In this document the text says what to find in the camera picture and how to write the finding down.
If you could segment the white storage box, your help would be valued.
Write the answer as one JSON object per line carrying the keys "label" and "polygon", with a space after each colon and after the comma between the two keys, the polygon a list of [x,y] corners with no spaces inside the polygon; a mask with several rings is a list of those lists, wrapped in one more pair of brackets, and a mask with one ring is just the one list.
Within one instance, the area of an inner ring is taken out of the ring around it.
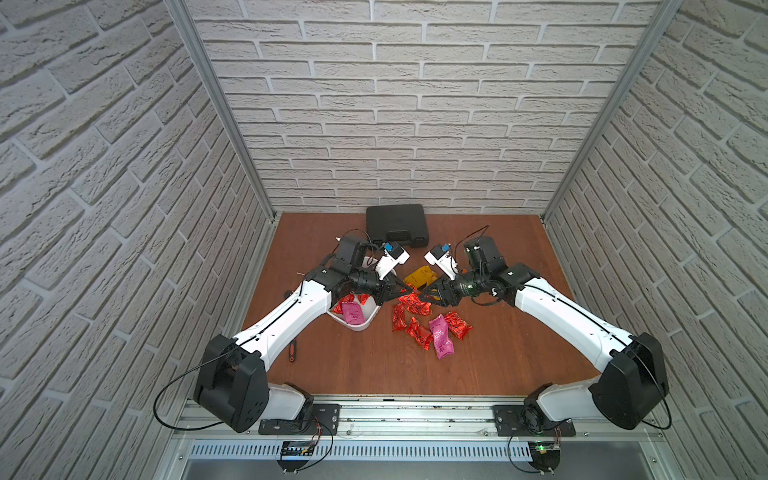
{"label": "white storage box", "polygon": [[341,325],[363,331],[372,323],[380,307],[367,294],[348,294],[333,305],[327,314]]}

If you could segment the pink tea bag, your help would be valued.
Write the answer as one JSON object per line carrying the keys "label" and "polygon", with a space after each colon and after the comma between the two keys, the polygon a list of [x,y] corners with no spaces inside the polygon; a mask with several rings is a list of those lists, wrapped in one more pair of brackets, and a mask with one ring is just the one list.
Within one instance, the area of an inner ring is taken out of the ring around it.
{"label": "pink tea bag", "polygon": [[455,353],[454,343],[450,338],[450,329],[444,315],[438,315],[429,322],[436,356],[442,360]]}
{"label": "pink tea bag", "polygon": [[366,322],[362,306],[356,303],[343,305],[343,319],[347,325],[360,326]]}

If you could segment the orange tea bag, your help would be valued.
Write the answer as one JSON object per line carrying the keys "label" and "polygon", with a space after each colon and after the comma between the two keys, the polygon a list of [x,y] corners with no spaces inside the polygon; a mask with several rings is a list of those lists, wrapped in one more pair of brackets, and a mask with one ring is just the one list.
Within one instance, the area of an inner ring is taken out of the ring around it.
{"label": "orange tea bag", "polygon": [[414,289],[422,289],[438,278],[430,266],[422,266],[405,277],[405,283]]}

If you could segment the red tea bag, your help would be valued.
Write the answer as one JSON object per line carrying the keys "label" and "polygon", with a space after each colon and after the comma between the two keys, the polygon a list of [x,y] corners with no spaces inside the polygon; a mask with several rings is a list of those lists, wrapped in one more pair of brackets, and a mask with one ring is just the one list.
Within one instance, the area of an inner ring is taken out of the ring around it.
{"label": "red tea bag", "polygon": [[393,307],[392,312],[392,331],[403,331],[408,328],[408,322],[406,321],[407,307],[404,304],[397,304]]}
{"label": "red tea bag", "polygon": [[428,316],[431,314],[431,303],[422,300],[416,292],[401,296],[398,301],[408,312],[414,315]]}
{"label": "red tea bag", "polygon": [[459,340],[463,340],[472,330],[472,326],[455,311],[444,314],[444,318],[450,332]]}
{"label": "red tea bag", "polygon": [[415,340],[415,342],[425,351],[430,349],[433,342],[433,335],[429,329],[424,327],[416,318],[412,318],[406,332]]}

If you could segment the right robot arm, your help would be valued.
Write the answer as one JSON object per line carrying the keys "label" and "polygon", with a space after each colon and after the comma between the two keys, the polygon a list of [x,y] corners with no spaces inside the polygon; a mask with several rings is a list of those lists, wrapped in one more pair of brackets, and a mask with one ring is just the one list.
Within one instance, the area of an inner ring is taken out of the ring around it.
{"label": "right robot arm", "polygon": [[633,335],[589,312],[523,263],[508,265],[495,241],[479,236],[463,249],[469,261],[459,269],[449,245],[437,245],[425,260],[442,276],[425,287],[425,300],[443,307],[489,294],[534,317],[576,348],[598,376],[568,384],[545,384],[529,394],[520,421],[534,434],[573,419],[604,418],[632,430],[645,423],[669,393],[660,342],[648,333]]}

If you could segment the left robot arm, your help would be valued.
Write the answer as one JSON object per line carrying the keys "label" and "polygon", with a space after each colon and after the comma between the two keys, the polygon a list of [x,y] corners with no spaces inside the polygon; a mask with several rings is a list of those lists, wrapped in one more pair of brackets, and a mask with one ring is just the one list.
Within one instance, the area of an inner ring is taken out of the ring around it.
{"label": "left robot arm", "polygon": [[[368,252],[382,256],[365,262]],[[246,330],[229,338],[214,337],[206,346],[193,398],[233,431],[243,433],[262,421],[305,431],[314,419],[314,398],[304,390],[271,384],[267,372],[275,359],[316,318],[342,297],[367,294],[376,305],[394,300],[407,287],[394,273],[409,253],[397,243],[376,247],[354,236],[343,236],[297,289]]]}

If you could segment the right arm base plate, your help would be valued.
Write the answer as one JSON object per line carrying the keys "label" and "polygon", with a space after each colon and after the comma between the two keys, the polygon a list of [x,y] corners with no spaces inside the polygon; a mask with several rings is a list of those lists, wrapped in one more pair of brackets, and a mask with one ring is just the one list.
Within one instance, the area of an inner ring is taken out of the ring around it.
{"label": "right arm base plate", "polygon": [[494,425],[500,437],[569,438],[576,436],[570,420],[547,419],[536,407],[525,405],[494,405],[491,407]]}

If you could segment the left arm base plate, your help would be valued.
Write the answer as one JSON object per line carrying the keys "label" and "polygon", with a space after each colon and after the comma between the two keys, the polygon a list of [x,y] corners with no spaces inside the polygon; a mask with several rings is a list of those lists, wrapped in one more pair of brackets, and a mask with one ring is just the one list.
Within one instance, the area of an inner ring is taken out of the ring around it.
{"label": "left arm base plate", "polygon": [[337,403],[312,404],[303,408],[294,420],[261,420],[258,433],[263,436],[312,436],[319,429],[322,435],[338,432],[341,405]]}

